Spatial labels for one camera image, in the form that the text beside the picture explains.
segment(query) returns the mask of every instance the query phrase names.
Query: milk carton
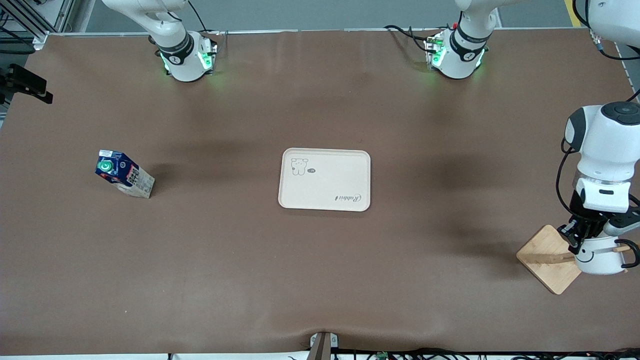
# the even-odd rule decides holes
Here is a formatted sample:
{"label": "milk carton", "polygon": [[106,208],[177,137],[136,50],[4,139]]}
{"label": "milk carton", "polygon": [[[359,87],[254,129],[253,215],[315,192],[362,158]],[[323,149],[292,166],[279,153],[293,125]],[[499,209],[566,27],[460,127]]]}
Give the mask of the milk carton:
{"label": "milk carton", "polygon": [[118,151],[100,150],[95,173],[100,175],[121,192],[135,197],[149,198],[156,181],[138,164]]}

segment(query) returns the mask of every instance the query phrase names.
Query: white mug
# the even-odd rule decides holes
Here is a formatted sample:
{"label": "white mug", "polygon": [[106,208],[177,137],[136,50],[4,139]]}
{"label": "white mug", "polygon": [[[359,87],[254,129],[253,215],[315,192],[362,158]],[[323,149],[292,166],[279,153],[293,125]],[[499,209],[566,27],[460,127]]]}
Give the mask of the white mug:
{"label": "white mug", "polygon": [[[618,247],[618,244],[628,245],[633,250],[635,257],[633,263],[626,264],[622,253],[613,251]],[[613,275],[626,268],[638,266],[640,264],[639,252],[636,243],[618,239],[617,236],[592,238],[584,240],[578,254],[575,255],[575,263],[582,272],[587,274]]]}

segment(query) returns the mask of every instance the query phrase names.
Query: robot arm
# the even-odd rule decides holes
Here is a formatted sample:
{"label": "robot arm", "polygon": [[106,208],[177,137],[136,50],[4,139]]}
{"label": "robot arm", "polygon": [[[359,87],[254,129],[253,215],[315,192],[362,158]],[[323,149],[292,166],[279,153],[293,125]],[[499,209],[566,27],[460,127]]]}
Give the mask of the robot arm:
{"label": "robot arm", "polygon": [[454,29],[446,29],[428,44],[429,64],[445,76],[463,79],[480,66],[487,40],[497,24],[494,10],[524,0],[456,0],[460,21]]}
{"label": "robot arm", "polygon": [[194,81],[213,69],[216,46],[196,31],[186,31],[171,12],[187,0],[102,0],[149,32],[167,71],[179,81]]}
{"label": "robot arm", "polygon": [[640,47],[639,19],[640,2],[637,0],[589,3],[587,21],[591,30],[598,36],[619,44]]}
{"label": "robot arm", "polygon": [[640,105],[585,106],[567,121],[564,139],[580,153],[575,191],[586,209],[625,213],[640,159]]}

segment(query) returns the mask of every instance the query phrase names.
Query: gray floor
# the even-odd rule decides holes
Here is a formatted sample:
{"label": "gray floor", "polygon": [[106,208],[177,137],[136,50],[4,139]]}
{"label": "gray floor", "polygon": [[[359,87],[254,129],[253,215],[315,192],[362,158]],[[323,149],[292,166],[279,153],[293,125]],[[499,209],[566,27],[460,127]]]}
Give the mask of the gray floor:
{"label": "gray floor", "polygon": [[[396,24],[434,28],[458,19],[453,0],[191,0],[215,30],[381,28]],[[535,0],[500,9],[507,27],[571,26],[563,0]],[[177,12],[188,29],[200,29],[189,6]],[[96,0],[87,32],[141,31],[132,20]]]}

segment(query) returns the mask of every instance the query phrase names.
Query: black wire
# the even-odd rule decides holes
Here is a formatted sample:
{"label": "black wire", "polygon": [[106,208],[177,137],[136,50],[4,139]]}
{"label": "black wire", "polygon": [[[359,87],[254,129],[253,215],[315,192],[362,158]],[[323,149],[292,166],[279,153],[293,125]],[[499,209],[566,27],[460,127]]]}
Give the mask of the black wire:
{"label": "black wire", "polygon": [[577,17],[578,20],[582,23],[582,25],[585,25],[587,28],[591,29],[591,26],[589,26],[589,21],[583,18],[582,15],[580,15],[580,13],[578,12],[578,6],[576,4],[576,0],[573,0],[573,13],[575,14],[575,17]]}
{"label": "black wire", "polygon": [[638,88],[638,90],[634,93],[634,95],[630,98],[627,99],[627,102],[633,101],[636,97],[638,97],[638,95],[640,95],[640,87]]}
{"label": "black wire", "polygon": [[[352,354],[354,356],[354,360],[357,358],[358,354],[368,355],[368,359],[371,359],[372,356],[375,356],[378,351],[371,350],[355,350],[355,349],[342,349],[336,348],[332,349],[332,353],[334,354]],[[417,350],[411,351],[395,351],[395,352],[387,352],[387,354],[393,354],[397,356],[402,356],[404,360],[428,360],[434,359],[438,356],[443,355],[457,355],[468,358],[465,354],[444,350],[440,348],[420,348]],[[501,355],[504,357],[505,355],[515,356],[516,360],[563,360],[568,356],[582,356],[582,357],[597,357],[599,360],[620,360],[625,357],[633,357],[636,360],[640,360],[640,348],[628,348],[628,349],[620,349],[615,352],[591,352],[591,351],[577,351],[577,352],[569,352],[569,353],[553,353],[548,352],[480,352],[475,353],[473,355],[478,355],[477,360],[487,360],[487,355]]]}
{"label": "black wire", "polygon": [[25,51],[20,51],[20,50],[2,50],[2,49],[0,49],[0,54],[30,55],[30,54],[33,54],[33,53],[36,52],[36,49],[33,47],[33,45],[31,45],[28,42],[24,41],[24,39],[22,39],[21,37],[16,35],[13,31],[5,29],[3,26],[0,26],[0,31],[2,31],[3,33],[9,34],[12,38],[18,40],[19,42],[21,42],[24,45],[27,45],[28,47],[31,48],[30,50],[25,50]]}
{"label": "black wire", "polygon": [[603,54],[605,57],[609,58],[609,59],[613,59],[613,60],[640,60],[640,56],[635,56],[633,58],[619,58],[617,56],[611,56],[607,53],[604,52],[604,50],[598,50],[600,51],[600,54]]}
{"label": "black wire", "polygon": [[182,19],[180,19],[179,17],[176,17],[174,14],[170,13],[170,12],[166,12],[170,17],[173,17],[174,19],[178,20],[179,22],[182,22]]}
{"label": "black wire", "polygon": [[403,35],[408,36],[410,38],[413,39],[413,42],[415,43],[415,45],[422,51],[425,51],[429,54],[435,54],[435,50],[431,50],[431,49],[426,49],[425,47],[423,47],[422,45],[420,45],[420,43],[418,43],[418,40],[420,41],[425,41],[427,40],[427,38],[425,37],[418,37],[413,33],[413,29],[411,28],[411,26],[409,26],[409,32],[407,33],[405,30],[403,30],[402,28],[400,28],[399,26],[396,25],[387,25],[385,26],[385,29],[395,29],[400,31]]}
{"label": "black wire", "polygon": [[562,198],[562,194],[560,193],[560,178],[562,178],[562,169],[564,167],[564,163],[566,161],[566,159],[569,157],[569,155],[571,154],[575,154],[577,151],[573,148],[569,146],[569,149],[565,150],[564,149],[564,143],[566,142],[566,140],[563,138],[562,142],[560,143],[560,148],[562,149],[562,152],[564,153],[564,156],[562,158],[562,161],[560,161],[560,166],[558,166],[558,172],[556,175],[556,195],[558,196],[558,200],[560,201],[560,204],[562,204],[563,208],[565,210],[567,210],[569,212],[569,214],[571,214],[573,217],[578,218],[580,220],[586,220],[586,221],[594,221],[593,219],[590,218],[586,218],[583,216],[580,216],[578,214],[576,214],[575,212],[573,212],[569,206],[567,206],[567,204],[564,202],[564,199]]}
{"label": "black wire", "polygon": [[589,23],[589,0],[584,0],[584,20]]}
{"label": "black wire", "polygon": [[196,13],[196,16],[198,17],[198,20],[200,21],[200,25],[202,25],[202,31],[209,31],[209,30],[207,30],[207,27],[204,26],[204,22],[202,22],[202,18],[200,17],[200,14],[198,13],[198,10],[196,10],[196,8],[193,6],[193,4],[191,4],[191,0],[187,1],[187,3],[189,3],[189,6],[193,9],[193,12]]}
{"label": "black wire", "polygon": [[431,50],[431,49],[426,49],[424,47],[422,47],[419,43],[417,38],[415,37],[415,35],[413,34],[413,30],[411,29],[411,26],[409,26],[409,32],[411,33],[411,38],[413,39],[413,42],[415,42],[415,45],[422,51],[429,53],[429,54],[435,54],[435,50]]}
{"label": "black wire", "polygon": [[387,25],[385,26],[385,29],[394,29],[394,30],[398,30],[400,31],[404,36],[410,37],[410,38],[416,38],[417,40],[422,40],[425,41],[427,40],[427,38],[423,38],[423,37],[417,37],[417,36],[412,36],[410,33],[406,32],[405,30],[403,30],[402,28],[400,28],[399,26],[396,25]]}

